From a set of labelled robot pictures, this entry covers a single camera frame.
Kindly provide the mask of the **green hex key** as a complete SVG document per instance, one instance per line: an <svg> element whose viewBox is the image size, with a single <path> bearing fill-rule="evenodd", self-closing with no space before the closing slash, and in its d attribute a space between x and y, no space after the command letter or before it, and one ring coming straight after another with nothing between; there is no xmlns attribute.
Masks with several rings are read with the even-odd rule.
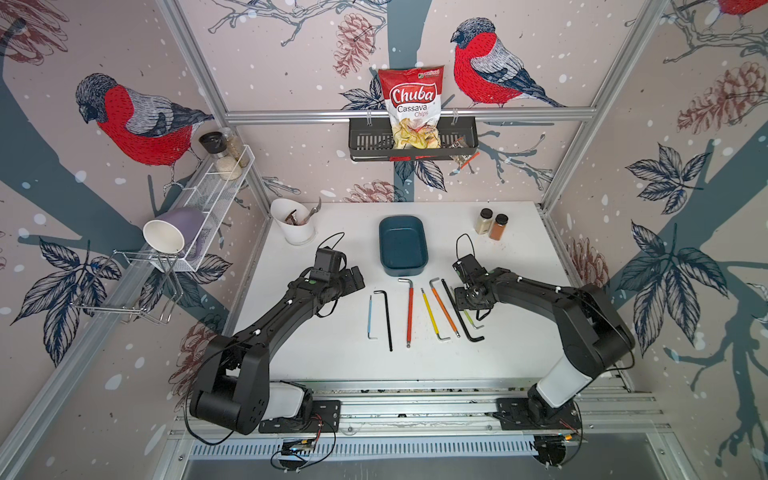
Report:
<svg viewBox="0 0 768 480"><path fill-rule="evenodd" d="M452 301L453 301L453 304L455 305L455 307L457 308L457 310L459 310L459 309L458 309L458 300L457 300L457 298L456 298L456 295L454 294L453 290L452 290L450 287L448 288L448 293L451 295L451 299L452 299ZM473 318L472 318L472 316L471 316L471 314L470 314L470 312L469 312L468 310L459 310L459 311L460 311L460 312L461 312L461 313L464 315L464 317L466 318L466 320L469 322L469 324L470 324L470 325L471 325L473 328L475 328L475 329L478 329L478 330L479 330L479 329L482 329L482 328L484 328L484 326L483 326L483 325L477 325L477 324L475 323L475 321L473 320Z"/></svg>

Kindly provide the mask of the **orange hex key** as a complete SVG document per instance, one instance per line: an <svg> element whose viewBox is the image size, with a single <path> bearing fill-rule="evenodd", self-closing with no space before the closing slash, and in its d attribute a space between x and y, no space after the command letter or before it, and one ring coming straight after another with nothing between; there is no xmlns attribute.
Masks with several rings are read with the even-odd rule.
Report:
<svg viewBox="0 0 768 480"><path fill-rule="evenodd" d="M435 299L437 300L438 305L440 306L441 311L443 312L445 318L447 319L447 321L448 321L448 323L450 325L451 330L454 332L454 334L456 335L457 338L461 338L461 335L460 335L460 333L458 331L458 328L456 327L456 325L455 325L455 323L453 321L452 316L448 312L445 303L442 301L442 299L441 299L441 297L440 297L440 295L439 295L439 293L437 291L436 283L439 280L441 280L439 277L435 277L435 278L432 278L432 279L429 280L429 285L430 285L431 291L432 291Z"/></svg>

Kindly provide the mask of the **short black hex key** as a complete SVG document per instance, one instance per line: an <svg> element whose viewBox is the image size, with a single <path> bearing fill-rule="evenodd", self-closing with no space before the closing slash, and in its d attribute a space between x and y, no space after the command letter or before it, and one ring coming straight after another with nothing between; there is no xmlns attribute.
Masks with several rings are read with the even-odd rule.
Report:
<svg viewBox="0 0 768 480"><path fill-rule="evenodd" d="M388 294L384 290L374 290L373 295L382 295L384 298L384 305L385 305L385 319L386 319L386 327L387 327L387 340L388 340L388 347L389 351L393 352L393 339L392 339L392 329L391 329L391 316L390 316L390 309L389 309L389 299Z"/></svg>

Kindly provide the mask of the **yellow hex key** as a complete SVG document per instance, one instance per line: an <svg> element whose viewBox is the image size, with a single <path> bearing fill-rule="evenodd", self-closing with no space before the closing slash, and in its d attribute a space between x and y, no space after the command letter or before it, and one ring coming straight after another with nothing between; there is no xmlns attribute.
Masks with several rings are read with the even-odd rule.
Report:
<svg viewBox="0 0 768 480"><path fill-rule="evenodd" d="M440 331L439 331L436 319L434 317L434 313L433 313L432 308L430 306L428 295L427 295L426 291L423 288L420 288L420 290L421 290L422 298L423 298L423 301L424 301L424 304L425 304L425 307L426 307L426 310L427 310L427 313L428 313L428 316L429 316L429 319L430 319L433 331L434 331L438 341L441 341L441 342L449 341L450 337L443 337L440 334Z"/></svg>

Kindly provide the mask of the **red hex key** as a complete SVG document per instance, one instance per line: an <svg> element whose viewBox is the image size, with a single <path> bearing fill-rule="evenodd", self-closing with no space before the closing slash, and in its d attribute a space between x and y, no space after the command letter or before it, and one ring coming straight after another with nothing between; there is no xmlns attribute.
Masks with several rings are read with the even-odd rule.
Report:
<svg viewBox="0 0 768 480"><path fill-rule="evenodd" d="M412 344L412 330L413 330L414 285L413 285L413 281L410 280L409 278L398 278L398 282L408 285L406 348L410 349Z"/></svg>

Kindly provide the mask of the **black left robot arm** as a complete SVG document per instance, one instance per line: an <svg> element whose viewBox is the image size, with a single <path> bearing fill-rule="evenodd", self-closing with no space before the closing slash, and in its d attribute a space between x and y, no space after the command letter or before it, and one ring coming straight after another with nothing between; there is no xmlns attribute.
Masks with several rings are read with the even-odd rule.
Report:
<svg viewBox="0 0 768 480"><path fill-rule="evenodd" d="M274 354L325 304L364 287L357 266L330 273L306 269L252 325L209 341L188 393L189 414L230 431L252 433L273 403L270 361Z"/></svg>

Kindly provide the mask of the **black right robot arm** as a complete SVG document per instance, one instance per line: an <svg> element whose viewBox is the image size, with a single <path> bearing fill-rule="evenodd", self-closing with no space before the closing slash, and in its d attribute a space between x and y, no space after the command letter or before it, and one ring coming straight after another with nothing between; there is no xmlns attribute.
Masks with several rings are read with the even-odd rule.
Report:
<svg viewBox="0 0 768 480"><path fill-rule="evenodd" d="M557 326L563 355L528 391L527 417L536 426L555 421L573 399L636 345L607 294L594 285L561 287L524 278L506 268L487 270L472 254L453 263L462 282L454 289L460 310L509 304Z"/></svg>

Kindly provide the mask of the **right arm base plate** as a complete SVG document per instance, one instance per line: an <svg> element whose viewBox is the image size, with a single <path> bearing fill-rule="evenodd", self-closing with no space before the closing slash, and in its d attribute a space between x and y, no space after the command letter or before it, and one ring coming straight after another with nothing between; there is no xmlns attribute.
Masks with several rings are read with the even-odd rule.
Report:
<svg viewBox="0 0 768 480"><path fill-rule="evenodd" d="M500 422L503 430L572 430L582 427L581 416L574 401L553 408L546 402L531 398L498 398L496 411L490 416Z"/></svg>

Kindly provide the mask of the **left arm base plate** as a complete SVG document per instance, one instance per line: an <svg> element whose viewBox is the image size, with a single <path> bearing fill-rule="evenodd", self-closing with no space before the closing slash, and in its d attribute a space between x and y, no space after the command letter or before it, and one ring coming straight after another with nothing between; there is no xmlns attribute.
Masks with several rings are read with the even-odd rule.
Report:
<svg viewBox="0 0 768 480"><path fill-rule="evenodd" d="M339 428L342 402L321 400L304 403L296 416L262 420L258 426L260 434L317 433Z"/></svg>

